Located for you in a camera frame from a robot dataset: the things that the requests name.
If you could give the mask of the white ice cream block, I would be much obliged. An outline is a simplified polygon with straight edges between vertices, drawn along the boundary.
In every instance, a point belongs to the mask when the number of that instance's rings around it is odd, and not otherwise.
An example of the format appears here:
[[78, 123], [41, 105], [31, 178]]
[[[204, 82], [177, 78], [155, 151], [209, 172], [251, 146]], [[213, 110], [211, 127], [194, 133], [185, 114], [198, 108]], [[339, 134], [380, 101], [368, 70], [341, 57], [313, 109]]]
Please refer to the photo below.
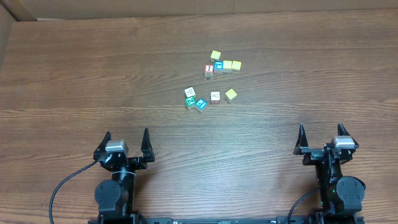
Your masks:
[[220, 92], [212, 91], [210, 95], [211, 104], [219, 104], [220, 103]]

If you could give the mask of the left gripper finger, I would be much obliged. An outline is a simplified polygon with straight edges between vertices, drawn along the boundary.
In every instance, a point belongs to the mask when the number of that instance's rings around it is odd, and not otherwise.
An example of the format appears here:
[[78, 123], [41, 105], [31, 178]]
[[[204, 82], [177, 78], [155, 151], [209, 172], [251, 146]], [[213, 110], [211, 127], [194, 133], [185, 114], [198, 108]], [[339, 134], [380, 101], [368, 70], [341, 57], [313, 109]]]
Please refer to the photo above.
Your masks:
[[111, 140], [111, 133], [109, 131], [106, 132], [103, 140], [99, 144], [99, 146], [95, 149], [93, 155], [94, 156], [99, 156], [103, 151], [105, 151], [105, 147], [108, 143], [108, 141]]
[[150, 143], [150, 134], [148, 128], [144, 130], [142, 144], [141, 144], [141, 152], [143, 153], [143, 158], [154, 157], [154, 151], [152, 148], [152, 144]]

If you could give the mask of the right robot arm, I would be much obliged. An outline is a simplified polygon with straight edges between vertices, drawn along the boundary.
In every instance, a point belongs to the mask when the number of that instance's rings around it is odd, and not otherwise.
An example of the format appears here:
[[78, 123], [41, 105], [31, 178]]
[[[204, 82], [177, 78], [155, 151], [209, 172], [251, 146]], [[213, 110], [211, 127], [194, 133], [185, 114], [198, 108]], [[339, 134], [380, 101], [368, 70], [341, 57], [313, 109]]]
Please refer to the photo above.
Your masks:
[[305, 223], [363, 223], [356, 214], [362, 210], [365, 183], [353, 176], [344, 176], [341, 165], [353, 159], [359, 144], [351, 137], [342, 123], [337, 126], [338, 134], [322, 148], [309, 148], [304, 125], [301, 124], [293, 154], [302, 155], [302, 164], [315, 166], [318, 187], [300, 197], [289, 210], [290, 223], [296, 206], [309, 195], [320, 194], [321, 208], [312, 210], [303, 219]]

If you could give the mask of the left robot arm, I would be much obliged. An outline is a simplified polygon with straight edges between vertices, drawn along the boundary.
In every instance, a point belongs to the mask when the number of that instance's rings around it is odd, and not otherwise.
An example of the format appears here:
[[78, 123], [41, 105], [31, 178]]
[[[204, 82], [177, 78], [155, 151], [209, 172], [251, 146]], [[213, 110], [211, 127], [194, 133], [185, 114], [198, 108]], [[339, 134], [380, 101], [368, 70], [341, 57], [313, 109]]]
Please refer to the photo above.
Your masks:
[[144, 130], [142, 138], [142, 156], [129, 157], [128, 152], [124, 140], [112, 140], [111, 133], [107, 132], [93, 153], [93, 159], [111, 173], [111, 178], [100, 182], [95, 189], [98, 217], [89, 220], [89, 224], [146, 222], [133, 206], [136, 171], [146, 169], [148, 163], [155, 161], [148, 129]]

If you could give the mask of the yellow letter K block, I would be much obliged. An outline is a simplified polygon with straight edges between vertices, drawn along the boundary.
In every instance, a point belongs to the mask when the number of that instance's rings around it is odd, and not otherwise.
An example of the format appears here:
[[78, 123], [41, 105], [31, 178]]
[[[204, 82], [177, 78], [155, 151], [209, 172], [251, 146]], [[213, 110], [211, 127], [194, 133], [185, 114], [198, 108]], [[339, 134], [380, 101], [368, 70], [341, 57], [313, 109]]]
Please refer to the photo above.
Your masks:
[[232, 102], [236, 99], [237, 95], [238, 95], [238, 94], [237, 94], [232, 88], [229, 89], [229, 90], [225, 93], [226, 100], [227, 100], [229, 103], [232, 103]]

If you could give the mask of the blue letter P block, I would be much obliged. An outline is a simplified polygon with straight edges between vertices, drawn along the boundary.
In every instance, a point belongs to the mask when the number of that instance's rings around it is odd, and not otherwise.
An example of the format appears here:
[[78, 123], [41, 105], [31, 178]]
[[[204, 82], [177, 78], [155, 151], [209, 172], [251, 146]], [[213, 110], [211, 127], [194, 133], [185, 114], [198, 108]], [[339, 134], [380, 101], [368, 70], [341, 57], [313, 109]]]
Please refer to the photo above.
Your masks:
[[195, 108], [199, 112], [203, 112], [207, 106], [208, 106], [208, 103], [205, 100], [201, 99], [201, 98], [198, 99], [198, 101], [195, 103]]

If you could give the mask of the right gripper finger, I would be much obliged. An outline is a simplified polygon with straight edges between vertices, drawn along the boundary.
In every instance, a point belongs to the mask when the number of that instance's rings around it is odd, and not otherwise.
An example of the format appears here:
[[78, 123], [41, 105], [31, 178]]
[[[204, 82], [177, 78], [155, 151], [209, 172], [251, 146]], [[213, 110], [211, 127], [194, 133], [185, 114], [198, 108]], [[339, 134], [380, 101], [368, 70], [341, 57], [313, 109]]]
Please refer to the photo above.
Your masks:
[[308, 141], [305, 133], [304, 124], [301, 123], [298, 132], [297, 142], [295, 144], [295, 150], [307, 150], [308, 149]]
[[343, 123], [338, 123], [337, 130], [338, 130], [338, 135], [339, 136], [349, 136], [349, 132], [343, 126]]

